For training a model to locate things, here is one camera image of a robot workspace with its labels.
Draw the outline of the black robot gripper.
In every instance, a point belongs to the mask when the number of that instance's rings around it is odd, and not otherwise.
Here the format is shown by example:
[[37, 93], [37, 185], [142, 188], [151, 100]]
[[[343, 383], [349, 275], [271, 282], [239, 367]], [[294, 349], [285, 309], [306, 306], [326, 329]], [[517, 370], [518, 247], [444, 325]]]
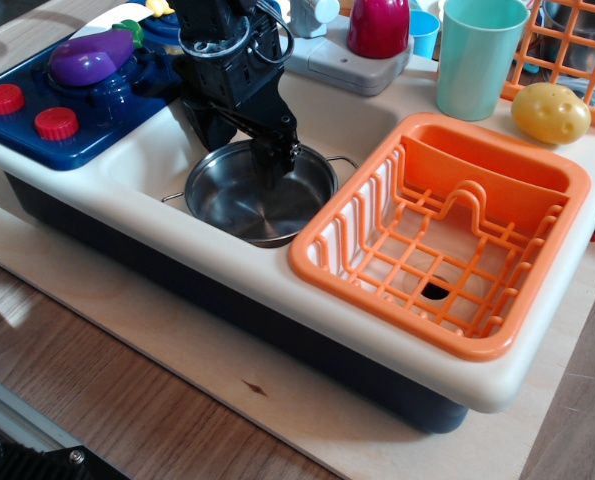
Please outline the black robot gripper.
[[301, 154], [297, 121], [278, 92], [292, 48], [282, 49], [275, 9], [177, 9], [183, 55], [184, 113], [207, 151], [237, 132], [250, 141], [253, 169], [265, 189], [294, 170]]

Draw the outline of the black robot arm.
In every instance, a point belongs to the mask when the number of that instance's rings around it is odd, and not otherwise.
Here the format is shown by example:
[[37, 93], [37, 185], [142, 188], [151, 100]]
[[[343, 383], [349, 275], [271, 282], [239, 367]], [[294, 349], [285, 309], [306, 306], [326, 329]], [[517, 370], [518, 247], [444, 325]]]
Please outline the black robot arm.
[[210, 152], [237, 132], [250, 138], [253, 170], [266, 188], [290, 173], [301, 151], [297, 120], [279, 93], [294, 41], [267, 1], [175, 1], [179, 44], [174, 63], [181, 100]]

